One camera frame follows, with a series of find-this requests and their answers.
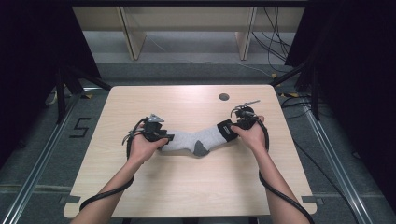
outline sock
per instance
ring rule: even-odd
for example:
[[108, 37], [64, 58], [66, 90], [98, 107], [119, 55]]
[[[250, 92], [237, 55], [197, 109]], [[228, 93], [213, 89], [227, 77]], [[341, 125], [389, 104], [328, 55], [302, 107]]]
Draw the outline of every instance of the sock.
[[188, 149], [195, 156], [203, 157], [210, 152], [210, 149], [226, 142], [234, 140], [238, 135], [231, 131], [229, 124], [230, 119], [226, 119], [219, 124], [208, 129], [201, 130], [197, 133], [183, 133], [179, 131], [169, 131], [168, 134], [174, 134], [173, 141], [161, 148], [161, 151], [173, 151]]

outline wrist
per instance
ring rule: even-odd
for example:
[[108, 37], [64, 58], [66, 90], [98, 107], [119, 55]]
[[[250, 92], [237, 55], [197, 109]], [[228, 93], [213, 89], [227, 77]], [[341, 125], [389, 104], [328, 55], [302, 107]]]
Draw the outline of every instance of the wrist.
[[125, 162], [124, 167], [130, 170], [137, 171], [143, 162], [134, 160], [134, 158], [130, 158], [127, 162]]
[[268, 152], [268, 149], [265, 147], [265, 145], [262, 144], [255, 144], [251, 146], [250, 149], [253, 152]]
[[259, 159], [259, 158], [261, 158], [263, 156], [269, 156], [268, 155], [268, 150], [264, 146], [262, 146], [262, 147], [254, 147], [251, 150], [252, 150], [254, 156], [256, 157], [256, 159]]

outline tabletop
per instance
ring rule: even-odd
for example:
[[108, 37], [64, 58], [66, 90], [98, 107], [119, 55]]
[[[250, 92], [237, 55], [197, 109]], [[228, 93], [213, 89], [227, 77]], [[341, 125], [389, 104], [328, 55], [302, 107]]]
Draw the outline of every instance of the tabletop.
[[[229, 99], [223, 101], [221, 94]], [[163, 129], [198, 132], [229, 119], [235, 106], [260, 100], [251, 107], [264, 115], [270, 156], [309, 213], [315, 203], [292, 142], [274, 88], [269, 85], [191, 85], [114, 87], [102, 111], [67, 203], [66, 217], [96, 194], [126, 162], [123, 137], [151, 113], [164, 119]], [[113, 217], [235, 217], [268, 215], [264, 186], [251, 151], [237, 138], [194, 157], [187, 149], [154, 153], [137, 171]]]

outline hand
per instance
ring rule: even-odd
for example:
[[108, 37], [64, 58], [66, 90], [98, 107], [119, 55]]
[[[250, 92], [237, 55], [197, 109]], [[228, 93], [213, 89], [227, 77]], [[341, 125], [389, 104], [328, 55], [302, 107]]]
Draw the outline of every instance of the hand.
[[143, 134], [136, 133], [134, 140], [132, 140], [131, 153], [128, 161], [137, 161], [139, 164], [143, 164], [151, 158], [157, 148], [162, 147], [167, 142], [167, 138], [162, 138], [156, 142], [150, 142]]
[[[264, 122], [264, 117], [259, 116], [259, 119]], [[242, 141], [247, 145], [253, 152], [255, 150], [262, 150], [265, 148], [265, 135], [262, 131], [262, 127], [256, 122], [249, 130], [243, 130], [237, 126], [231, 126], [231, 130], [237, 133]]]

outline black cable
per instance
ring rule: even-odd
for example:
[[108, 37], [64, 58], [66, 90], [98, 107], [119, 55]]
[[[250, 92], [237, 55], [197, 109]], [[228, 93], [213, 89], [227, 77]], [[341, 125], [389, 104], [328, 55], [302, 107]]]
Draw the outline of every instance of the black cable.
[[[256, 120], [256, 122], [260, 125], [262, 128], [262, 131], [264, 132], [265, 135], [265, 147], [267, 150], [269, 149], [269, 137], [268, 137], [268, 132], [267, 129], [265, 128], [264, 124], [262, 121], [257, 117], [253, 117], [253, 119]], [[273, 188], [270, 184], [268, 184], [265, 179], [262, 177], [262, 173], [259, 171], [259, 179], [262, 182], [262, 184], [271, 192], [273, 192], [276, 196], [279, 198], [283, 199], [285, 202], [289, 203], [291, 206], [295, 207], [297, 210], [299, 210], [309, 221], [309, 223], [315, 223], [314, 220], [312, 219], [311, 215], [297, 202], [295, 202], [293, 199], [291, 199], [289, 196], [285, 195], [284, 193], [280, 192], [279, 190]]]
[[84, 209], [84, 207], [87, 206], [90, 203], [93, 203], [93, 202], [101, 200], [101, 199], [103, 199], [105, 197], [120, 193], [120, 192], [122, 192], [125, 189], [128, 189], [132, 185], [132, 183], [134, 183], [134, 176], [132, 176], [132, 179], [130, 181], [128, 181], [126, 184], [122, 185], [119, 188], [112, 189], [112, 190], [109, 190], [109, 191], [106, 191], [106, 192], [103, 192], [103, 193], [100, 193], [100, 194], [96, 194], [96, 195], [92, 196], [91, 198], [85, 200], [81, 204], [81, 206], [79, 207], [79, 211]]
[[[271, 39], [270, 39], [271, 42], [270, 42], [269, 48], [271, 48], [272, 42], [274, 41], [274, 35], [276, 35], [276, 36], [278, 37], [279, 42], [284, 43], [284, 41], [280, 38], [280, 35], [279, 35], [279, 33], [278, 33], [278, 26], [277, 26], [278, 8], [276, 8], [276, 25], [273, 24], [273, 22], [272, 22], [270, 16], [268, 15], [268, 12], [267, 12], [267, 10], [265, 9], [265, 7], [264, 7], [263, 9], [264, 9], [265, 15], [266, 15], [267, 18], [268, 18], [268, 21], [271, 23], [271, 26], [272, 26], [272, 28], [273, 28], [273, 35], [272, 35], [272, 37], [271, 37]], [[269, 63], [269, 65], [270, 65], [274, 70], [276, 70], [277, 72], [281, 72], [281, 73], [287, 73], [287, 72], [288, 72], [288, 71], [282, 71], [282, 70], [279, 70], [279, 69], [276, 69], [276, 68], [273, 67], [273, 65], [271, 64], [269, 52], [268, 52], [268, 54], [267, 54], [267, 58], [268, 58], [268, 63]]]
[[301, 116], [305, 115], [308, 111], [310, 111], [311, 109], [307, 109], [304, 113], [300, 114], [300, 115], [296, 115], [296, 116], [292, 116], [292, 117], [288, 117], [285, 119], [297, 119], [300, 118]]
[[[262, 32], [262, 35], [263, 35], [265, 38], [271, 40], [271, 37], [269, 37], [268, 35], [266, 35], [265, 32]], [[283, 41], [276, 41], [276, 40], [273, 40], [273, 41], [276, 42], [277, 44], [283, 44], [283, 45], [285, 45], [285, 46], [288, 46], [289, 48], [291, 47], [291, 45], [289, 45], [289, 44], [286, 43], [286, 42], [283, 42]]]
[[[136, 132], [136, 130], [137, 130], [137, 128], [139, 127], [140, 123], [142, 123], [143, 121], [145, 121], [145, 120], [147, 120], [147, 119], [148, 119], [148, 118], [139, 120], [139, 122], [136, 123], [136, 125], [134, 126], [134, 128], [133, 128], [131, 131], [129, 131], [129, 134], [126, 135], [126, 136], [123, 138], [122, 144], [124, 144], [125, 141], [131, 139], [130, 141], [128, 141], [128, 143], [130, 143], [130, 142], [134, 139], [134, 137], [135, 137], [136, 135], [138, 135], [138, 134], [134, 134], [134, 133]], [[128, 150], [128, 147], [127, 147], [127, 159], [129, 159], [129, 150]], [[132, 179], [131, 179], [130, 181], [128, 181], [127, 183], [125, 183], [124, 185], [122, 185], [122, 186], [119, 187], [119, 188], [112, 189], [112, 190], [109, 190], [109, 191], [106, 191], [106, 192], [103, 192], [103, 193], [100, 193], [100, 194], [96, 194], [96, 195], [92, 196], [91, 198], [85, 200], [85, 201], [81, 204], [81, 206], [79, 207], [79, 211], [81, 211], [82, 209], [84, 209], [84, 207], [87, 206], [87, 205], [90, 204], [90, 203], [93, 203], [93, 202], [95, 202], [95, 201], [101, 200], [101, 199], [103, 199], [103, 198], [105, 198], [105, 197], [108, 197], [108, 196], [111, 196], [111, 195], [120, 193], [120, 192], [122, 192], [123, 190], [128, 189], [128, 188], [132, 185], [132, 183], [134, 183], [134, 176], [132, 176]]]
[[351, 211], [352, 216], [355, 219], [355, 222], [359, 224], [358, 218], [356, 217], [352, 206], [349, 204], [349, 201], [347, 200], [347, 197], [343, 194], [343, 192], [339, 188], [337, 188], [337, 186], [334, 184], [334, 182], [332, 182], [332, 180], [329, 178], [329, 176], [326, 175], [326, 173], [318, 165], [318, 163], [315, 162], [315, 160], [311, 156], [309, 156], [309, 154], [305, 150], [303, 150], [303, 148], [294, 140], [294, 138], [293, 138], [293, 142], [297, 146], [297, 148], [299, 148], [305, 154], [305, 156], [315, 164], [315, 166], [320, 170], [320, 172], [324, 175], [324, 177], [326, 177], [326, 179], [330, 182], [330, 184], [334, 187], [334, 189], [341, 195], [343, 200], [346, 202], [346, 205], [348, 206], [349, 210]]
[[280, 197], [281, 199], [285, 200], [287, 203], [291, 204], [293, 207], [295, 207], [297, 210], [299, 210], [303, 215], [308, 219], [309, 223], [315, 223], [314, 219], [309, 215], [309, 213], [297, 202], [295, 202], [293, 199], [291, 199], [288, 195], [280, 192], [277, 189], [274, 189], [271, 185], [269, 185], [265, 179], [262, 177], [262, 173], [259, 171], [259, 179], [262, 184], [269, 189], [271, 192], [273, 192], [276, 196]]
[[311, 103], [309, 102], [299, 102], [299, 103], [294, 103], [291, 105], [282, 105], [281, 108], [287, 108], [287, 107], [291, 107], [291, 106], [296, 106], [296, 105], [311, 105]]
[[300, 99], [300, 98], [310, 98], [310, 95], [305, 95], [305, 96], [298, 96], [298, 97], [290, 97], [288, 99], [286, 99], [281, 105], [280, 107], [283, 107], [283, 105], [285, 105], [285, 103], [289, 100], [293, 100], [293, 99]]
[[253, 34], [254, 38], [256, 39], [256, 41], [259, 43], [260, 46], [262, 46], [267, 51], [270, 51], [272, 54], [274, 54], [278, 59], [282, 60], [283, 62], [286, 61], [286, 58], [284, 56], [282, 56], [281, 54], [279, 54], [275, 50], [268, 48], [268, 46], [266, 46], [253, 32], [252, 32], [252, 34]]

